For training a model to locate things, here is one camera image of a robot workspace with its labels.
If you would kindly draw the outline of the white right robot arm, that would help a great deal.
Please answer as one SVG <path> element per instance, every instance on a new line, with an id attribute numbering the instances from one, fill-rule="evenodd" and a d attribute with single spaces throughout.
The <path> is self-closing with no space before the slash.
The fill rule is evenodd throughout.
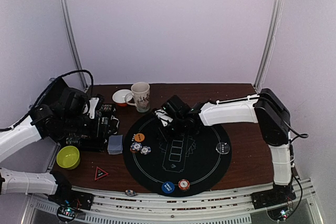
<path id="1" fill-rule="evenodd" d="M 154 115 L 172 135 L 186 131 L 196 133 L 201 126 L 226 123 L 255 123 L 269 146 L 274 169 L 274 185 L 269 192 L 272 203 L 279 204 L 289 196 L 294 167 L 293 142 L 308 138 L 290 125 L 290 112 L 268 88 L 243 98 L 200 102 L 193 107 L 174 95 Z"/>

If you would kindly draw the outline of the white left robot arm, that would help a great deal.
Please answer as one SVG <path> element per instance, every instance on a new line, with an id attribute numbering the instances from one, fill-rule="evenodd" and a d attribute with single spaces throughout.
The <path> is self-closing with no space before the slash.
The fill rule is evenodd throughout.
<path id="1" fill-rule="evenodd" d="M 108 138 L 118 131 L 115 105 L 100 95 L 65 88 L 48 93 L 26 117 L 1 130 L 1 194 L 42 193 L 56 196 L 64 205 L 76 197 L 72 185 L 58 171 L 41 168 L 51 159 L 52 145 L 80 151 L 104 151 Z"/>

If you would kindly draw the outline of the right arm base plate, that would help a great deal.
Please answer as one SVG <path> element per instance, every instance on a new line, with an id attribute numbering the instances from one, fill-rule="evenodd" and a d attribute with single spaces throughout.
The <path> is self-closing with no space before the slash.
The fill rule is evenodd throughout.
<path id="1" fill-rule="evenodd" d="M 290 200 L 296 199 L 296 194 L 292 192 L 284 192 L 275 189 L 255 192 L 251 194 L 251 201 L 254 209 L 272 207 L 279 204 L 284 204 Z"/>

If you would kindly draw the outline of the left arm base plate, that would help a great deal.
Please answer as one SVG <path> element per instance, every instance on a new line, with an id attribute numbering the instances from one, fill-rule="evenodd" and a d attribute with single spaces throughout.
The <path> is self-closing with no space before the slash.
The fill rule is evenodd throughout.
<path id="1" fill-rule="evenodd" d="M 48 200 L 57 203 L 60 206 L 70 207 L 78 210 L 90 210 L 94 195 L 72 190 L 69 196 L 48 195 Z"/>

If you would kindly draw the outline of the blue small blind button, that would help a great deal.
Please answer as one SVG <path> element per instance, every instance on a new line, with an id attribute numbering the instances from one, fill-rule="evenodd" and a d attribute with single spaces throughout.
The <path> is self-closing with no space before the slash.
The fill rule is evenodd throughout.
<path id="1" fill-rule="evenodd" d="M 175 185 L 172 182 L 164 182 L 161 189 L 163 194 L 169 195 L 175 191 Z"/>

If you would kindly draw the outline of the dark white poker chip stack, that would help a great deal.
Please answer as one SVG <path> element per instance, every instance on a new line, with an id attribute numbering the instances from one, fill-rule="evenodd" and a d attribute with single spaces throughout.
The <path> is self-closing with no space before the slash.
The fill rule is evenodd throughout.
<path id="1" fill-rule="evenodd" d="M 143 146 L 140 150 L 140 153 L 143 155 L 148 155 L 151 153 L 151 148 L 149 146 Z"/>

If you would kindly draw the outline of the orange big blind button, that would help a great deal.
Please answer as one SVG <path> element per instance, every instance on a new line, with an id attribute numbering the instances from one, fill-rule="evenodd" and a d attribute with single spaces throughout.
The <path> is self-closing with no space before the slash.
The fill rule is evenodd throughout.
<path id="1" fill-rule="evenodd" d="M 143 133 L 137 133 L 134 135 L 134 140 L 138 143 L 141 143 L 145 140 L 145 135 Z"/>

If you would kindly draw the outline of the blue white poker chip stack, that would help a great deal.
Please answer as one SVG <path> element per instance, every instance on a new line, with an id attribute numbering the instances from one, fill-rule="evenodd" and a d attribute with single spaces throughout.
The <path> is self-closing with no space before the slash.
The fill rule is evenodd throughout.
<path id="1" fill-rule="evenodd" d="M 142 149 L 142 144 L 139 142 L 133 142 L 130 146 L 130 151 L 132 153 L 137 153 Z"/>

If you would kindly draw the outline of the red poker chip stack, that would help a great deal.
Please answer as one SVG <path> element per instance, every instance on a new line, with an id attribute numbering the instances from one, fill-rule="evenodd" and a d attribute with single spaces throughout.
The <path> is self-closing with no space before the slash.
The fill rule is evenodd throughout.
<path id="1" fill-rule="evenodd" d="M 181 191 L 188 191 L 190 188 L 190 182 L 187 179 L 181 179 L 178 182 L 178 187 Z"/>

